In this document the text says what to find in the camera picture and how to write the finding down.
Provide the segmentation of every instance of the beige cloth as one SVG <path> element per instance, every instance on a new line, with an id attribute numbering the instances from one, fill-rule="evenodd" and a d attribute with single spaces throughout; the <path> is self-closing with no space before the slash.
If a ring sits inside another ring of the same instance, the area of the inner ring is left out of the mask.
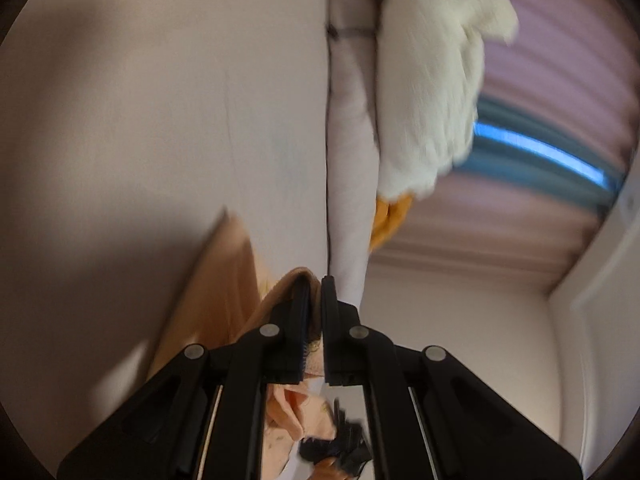
<path id="1" fill-rule="evenodd" d="M 213 349 L 236 342 L 246 332 L 262 325 L 276 304 L 290 299 L 292 285 L 300 276 L 308 277 L 314 298 L 305 381 L 292 386 L 268 386 L 262 449 L 265 480 L 281 473 L 295 441 L 308 436 L 335 438 L 326 401 L 311 394 L 308 387 L 309 379 L 324 375 L 320 283 L 308 269 L 294 269 L 271 286 L 273 280 L 255 258 L 241 221 L 225 216 L 162 331 L 148 374 L 151 377 L 189 344 L 199 343 Z"/>

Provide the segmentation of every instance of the white wall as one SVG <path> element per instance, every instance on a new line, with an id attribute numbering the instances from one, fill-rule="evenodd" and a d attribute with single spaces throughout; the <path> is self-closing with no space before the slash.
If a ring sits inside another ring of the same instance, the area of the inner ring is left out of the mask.
<path id="1" fill-rule="evenodd" d="M 443 346 L 558 439 L 558 357 L 543 296 L 371 266 L 360 317 L 396 344 Z"/>
<path id="2" fill-rule="evenodd" d="M 640 163 L 550 298 L 562 370 L 561 443 L 592 473 L 640 406 Z"/>

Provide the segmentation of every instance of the pink curtain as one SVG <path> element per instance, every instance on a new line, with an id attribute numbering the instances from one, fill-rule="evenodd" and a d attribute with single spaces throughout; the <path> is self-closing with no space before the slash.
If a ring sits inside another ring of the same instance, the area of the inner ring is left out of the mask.
<path id="1" fill-rule="evenodd" d="M 487 44 L 484 94 L 626 171 L 640 118 L 640 41 L 615 0 L 511 1 L 520 33 L 513 46 Z"/>
<path id="2" fill-rule="evenodd" d="M 640 41 L 614 0 L 511 0 L 512 47 L 488 44 L 484 94 L 554 124 L 622 171 L 636 146 Z M 372 263 L 549 292 L 595 213 L 473 174 L 442 178 Z"/>

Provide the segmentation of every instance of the black fabric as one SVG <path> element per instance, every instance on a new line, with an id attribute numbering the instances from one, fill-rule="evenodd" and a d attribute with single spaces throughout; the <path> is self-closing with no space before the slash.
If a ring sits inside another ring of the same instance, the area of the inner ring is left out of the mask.
<path id="1" fill-rule="evenodd" d="M 313 464 L 326 458 L 336 458 L 334 465 L 352 478 L 359 478 L 364 466 L 372 459 L 369 446 L 364 438 L 362 424 L 347 420 L 340 409 L 338 399 L 334 403 L 335 439 L 321 440 L 308 438 L 300 443 L 299 455 Z"/>

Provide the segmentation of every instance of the metal screw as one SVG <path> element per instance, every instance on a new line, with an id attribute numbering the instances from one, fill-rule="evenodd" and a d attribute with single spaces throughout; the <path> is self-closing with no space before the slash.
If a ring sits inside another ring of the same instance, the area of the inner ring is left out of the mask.
<path id="1" fill-rule="evenodd" d="M 260 333 L 265 337 L 276 337 L 280 333 L 280 327 L 273 323 L 267 323 L 260 327 Z"/>
<path id="2" fill-rule="evenodd" d="M 354 339 L 364 339 L 369 335 L 369 329 L 365 326 L 352 326 L 349 329 L 349 335 Z"/>
<path id="3" fill-rule="evenodd" d="M 441 346 L 428 346 L 424 354 L 429 361 L 444 361 L 447 357 L 447 351 Z"/>
<path id="4" fill-rule="evenodd" d="M 204 346 L 202 345 L 189 345 L 184 349 L 184 356 L 187 359 L 200 359 L 204 355 Z"/>

